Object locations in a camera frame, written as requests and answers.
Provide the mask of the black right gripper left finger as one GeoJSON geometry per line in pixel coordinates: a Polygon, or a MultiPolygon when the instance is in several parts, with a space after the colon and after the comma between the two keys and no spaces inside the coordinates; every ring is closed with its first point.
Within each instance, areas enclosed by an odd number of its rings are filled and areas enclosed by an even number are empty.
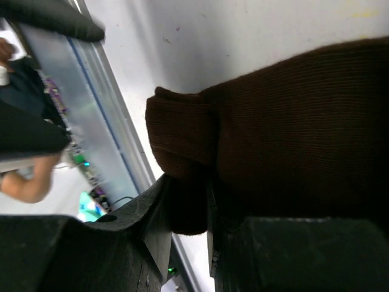
{"type": "Polygon", "coordinates": [[[95,222],[1,217],[2,291],[159,291],[167,279],[171,179],[95,222]]]}

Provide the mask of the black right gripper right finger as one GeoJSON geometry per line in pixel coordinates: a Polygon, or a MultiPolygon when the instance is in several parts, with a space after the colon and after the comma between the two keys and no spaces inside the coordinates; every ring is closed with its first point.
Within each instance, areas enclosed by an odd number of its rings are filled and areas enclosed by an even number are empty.
{"type": "Polygon", "coordinates": [[[366,220],[245,217],[207,183],[217,291],[387,291],[388,236],[366,220]]]}

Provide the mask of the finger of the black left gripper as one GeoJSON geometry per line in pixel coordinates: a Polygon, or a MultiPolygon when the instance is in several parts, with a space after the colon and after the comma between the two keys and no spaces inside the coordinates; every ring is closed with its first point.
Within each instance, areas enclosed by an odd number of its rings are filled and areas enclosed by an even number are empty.
{"type": "Polygon", "coordinates": [[[105,39],[102,26],[65,1],[2,0],[1,17],[88,43],[105,39]]]}

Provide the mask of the dark brown striped sock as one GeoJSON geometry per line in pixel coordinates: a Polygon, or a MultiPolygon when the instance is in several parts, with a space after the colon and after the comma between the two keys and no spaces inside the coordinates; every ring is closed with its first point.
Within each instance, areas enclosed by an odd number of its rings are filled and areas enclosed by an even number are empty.
{"type": "Polygon", "coordinates": [[[173,179],[172,230],[227,217],[368,218],[388,225],[388,38],[315,49],[197,94],[146,103],[153,155],[173,179]]]}

